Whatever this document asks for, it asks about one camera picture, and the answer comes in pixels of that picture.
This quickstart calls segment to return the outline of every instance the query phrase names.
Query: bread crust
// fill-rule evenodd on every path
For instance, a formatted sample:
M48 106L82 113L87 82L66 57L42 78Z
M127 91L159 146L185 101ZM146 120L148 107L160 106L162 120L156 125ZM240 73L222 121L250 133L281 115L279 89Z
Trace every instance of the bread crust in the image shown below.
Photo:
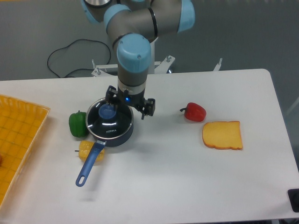
M212 122L207 122L207 123L204 125L203 129L202 129L202 140L203 140L205 146L207 146L208 148L215 148L215 149L233 149L233 150L241 150L241 149L243 149L243 142L242 142L241 130L240 130L240 121L238 121L238 120L233 120L233 121L215 121L215 122L219 122L219 123L222 123L222 122L238 122L238 123L239 123L239 132L238 132L238 134L239 134L239 138L240 138L240 140L241 140L242 147L234 147L234 146L221 147L221 146L217 146L217 145L215 145L215 144L209 144L209 143L207 143L207 142L205 141L205 138L204 138L204 128L205 128L206 125L208 125L208 124L210 124L210 123L212 123Z

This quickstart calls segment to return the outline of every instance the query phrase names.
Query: black cable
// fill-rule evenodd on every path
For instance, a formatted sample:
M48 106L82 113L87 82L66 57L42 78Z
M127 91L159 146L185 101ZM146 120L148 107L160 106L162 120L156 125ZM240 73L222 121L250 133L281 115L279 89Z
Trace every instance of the black cable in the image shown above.
M67 49L67 48L69 48L71 45L73 45L74 43L76 43L76 42L78 42L78 41L90 41L90 42L96 42L96 43L101 43L101 44L105 45L105 46L107 47L107 49L109 50L109 59L108 59L108 62L107 62L106 64L109 64L109 62L110 62L110 60L111 60L111 50L110 50L110 48L108 47L107 44L105 44L105 43L102 42L102 41L94 41L94 40L88 40L88 39L77 39L77 40L75 40L74 42L70 43L69 45L67 45L67 46L64 47L64 48L59 48L59 49L57 49L57 50L54 50L54 51L49 55L49 57L48 57L48 60L47 60L47 66L48 66L48 69L49 69L54 75L56 75L58 78L61 78L61 76L59 76L56 72L54 72L54 71L50 68L50 66L49 66L49 60L50 60L50 57L51 57L55 52L57 52L57 51L59 51L59 50ZM76 72L76 71L80 71L80 70L91 70L91 71L93 71L93 69L85 69L85 68L82 68L82 69L76 69L76 70L71 71L70 73L68 73L68 74L67 74L66 76L64 76L63 78L68 78L68 77L72 77L72 78L74 78L74 76L70 76L70 74L73 73L73 72Z

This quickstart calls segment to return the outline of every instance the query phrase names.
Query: metal bracket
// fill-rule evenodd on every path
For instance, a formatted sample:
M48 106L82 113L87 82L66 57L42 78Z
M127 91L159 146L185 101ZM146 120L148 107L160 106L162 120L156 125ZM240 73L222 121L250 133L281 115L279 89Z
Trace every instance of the metal bracket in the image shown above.
M166 74L175 60L175 57L168 55L164 61L155 68L155 74Z
M162 62L155 62L155 74L166 74L170 66L176 60L175 57L168 55ZM110 76L110 73L117 72L117 64L95 65L94 60L92 75L94 77Z

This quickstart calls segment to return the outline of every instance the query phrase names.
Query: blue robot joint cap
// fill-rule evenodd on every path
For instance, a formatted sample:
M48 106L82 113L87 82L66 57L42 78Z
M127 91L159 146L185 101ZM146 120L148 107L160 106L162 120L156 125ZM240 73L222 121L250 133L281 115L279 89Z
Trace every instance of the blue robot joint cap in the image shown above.
M116 54L120 65L128 72L143 72L151 63L150 42L140 34L128 34L121 38Z

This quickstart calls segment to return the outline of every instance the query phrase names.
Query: yellow plastic tray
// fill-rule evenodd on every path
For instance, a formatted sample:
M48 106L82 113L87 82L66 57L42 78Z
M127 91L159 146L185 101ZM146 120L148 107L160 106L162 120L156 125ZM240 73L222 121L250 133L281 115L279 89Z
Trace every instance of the yellow plastic tray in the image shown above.
M42 105L0 95L0 207L49 111Z

